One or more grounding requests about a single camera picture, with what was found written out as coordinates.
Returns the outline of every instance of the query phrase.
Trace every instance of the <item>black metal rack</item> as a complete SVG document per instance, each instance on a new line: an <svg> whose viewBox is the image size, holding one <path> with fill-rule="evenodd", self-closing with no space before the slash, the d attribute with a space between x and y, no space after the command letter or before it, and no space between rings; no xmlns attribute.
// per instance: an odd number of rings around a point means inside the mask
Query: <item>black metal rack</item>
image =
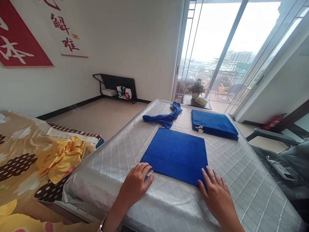
<svg viewBox="0 0 309 232"><path fill-rule="evenodd" d="M137 96L136 96L136 89L135 89L135 82L133 78L127 78L127 77L118 77L118 76L112 76L107 74L94 74L92 75L95 79L97 79L100 82L100 93L103 96L107 96L102 94L102 84L104 84L106 89L112 89L117 91L117 86L125 86L126 88L131 89L132 93L132 104L135 104L137 102Z"/></svg>

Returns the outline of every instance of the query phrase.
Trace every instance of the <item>small table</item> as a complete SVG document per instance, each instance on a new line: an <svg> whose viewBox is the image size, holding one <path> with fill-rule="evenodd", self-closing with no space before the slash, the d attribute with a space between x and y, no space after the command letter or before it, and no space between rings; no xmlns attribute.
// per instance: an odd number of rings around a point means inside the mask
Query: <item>small table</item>
<svg viewBox="0 0 309 232"><path fill-rule="evenodd" d="M195 102L195 99L192 99L191 95L183 95L181 98L181 104L194 106L202 109L212 110L212 107L210 105L210 102L207 103L206 106L202 106Z"/></svg>

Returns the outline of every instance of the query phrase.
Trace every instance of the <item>folded blue towel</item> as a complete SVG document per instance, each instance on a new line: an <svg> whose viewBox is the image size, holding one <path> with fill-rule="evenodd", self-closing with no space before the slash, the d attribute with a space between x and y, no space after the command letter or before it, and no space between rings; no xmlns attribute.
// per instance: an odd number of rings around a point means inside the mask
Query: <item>folded blue towel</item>
<svg viewBox="0 0 309 232"><path fill-rule="evenodd" d="M204 133L238 140L238 131L225 114L192 110L192 129L198 131L199 126L203 126Z"/></svg>
<svg viewBox="0 0 309 232"><path fill-rule="evenodd" d="M203 138L160 127L141 162L155 172L197 187L201 180L206 186L201 170L208 165Z"/></svg>
<svg viewBox="0 0 309 232"><path fill-rule="evenodd" d="M145 122L154 121L160 123L162 126L170 129L173 125L173 120L177 119L178 114L181 113L182 109L179 103L173 102L171 109L174 111L170 114L159 114L157 116L143 115Z"/></svg>

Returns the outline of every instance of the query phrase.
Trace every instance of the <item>chair armrest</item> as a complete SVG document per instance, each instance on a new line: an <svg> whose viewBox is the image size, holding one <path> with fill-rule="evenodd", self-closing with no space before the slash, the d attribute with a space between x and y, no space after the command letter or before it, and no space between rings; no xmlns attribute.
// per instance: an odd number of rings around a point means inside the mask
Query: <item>chair armrest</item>
<svg viewBox="0 0 309 232"><path fill-rule="evenodd" d="M295 139L293 139L289 136L286 136L286 135L283 135L283 134L278 134L278 133L267 131L267 130L261 130L261 129L258 129L258 128L254 129L253 133L251 135L249 135L246 139L247 139L247 141L250 141L251 139L253 139L257 136L261 136L261 137L272 139L272 140L277 140L277 141L292 144L292 145L300 144Z"/></svg>

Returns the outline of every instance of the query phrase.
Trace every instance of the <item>potted plant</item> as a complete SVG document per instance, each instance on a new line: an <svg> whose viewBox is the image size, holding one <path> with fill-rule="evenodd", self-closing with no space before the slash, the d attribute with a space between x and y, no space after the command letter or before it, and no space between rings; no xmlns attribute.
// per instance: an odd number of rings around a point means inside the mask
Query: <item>potted plant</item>
<svg viewBox="0 0 309 232"><path fill-rule="evenodd" d="M188 87L187 93L192 93L192 98L196 99L201 93L206 93L207 88L203 85L202 79L197 79L193 85Z"/></svg>

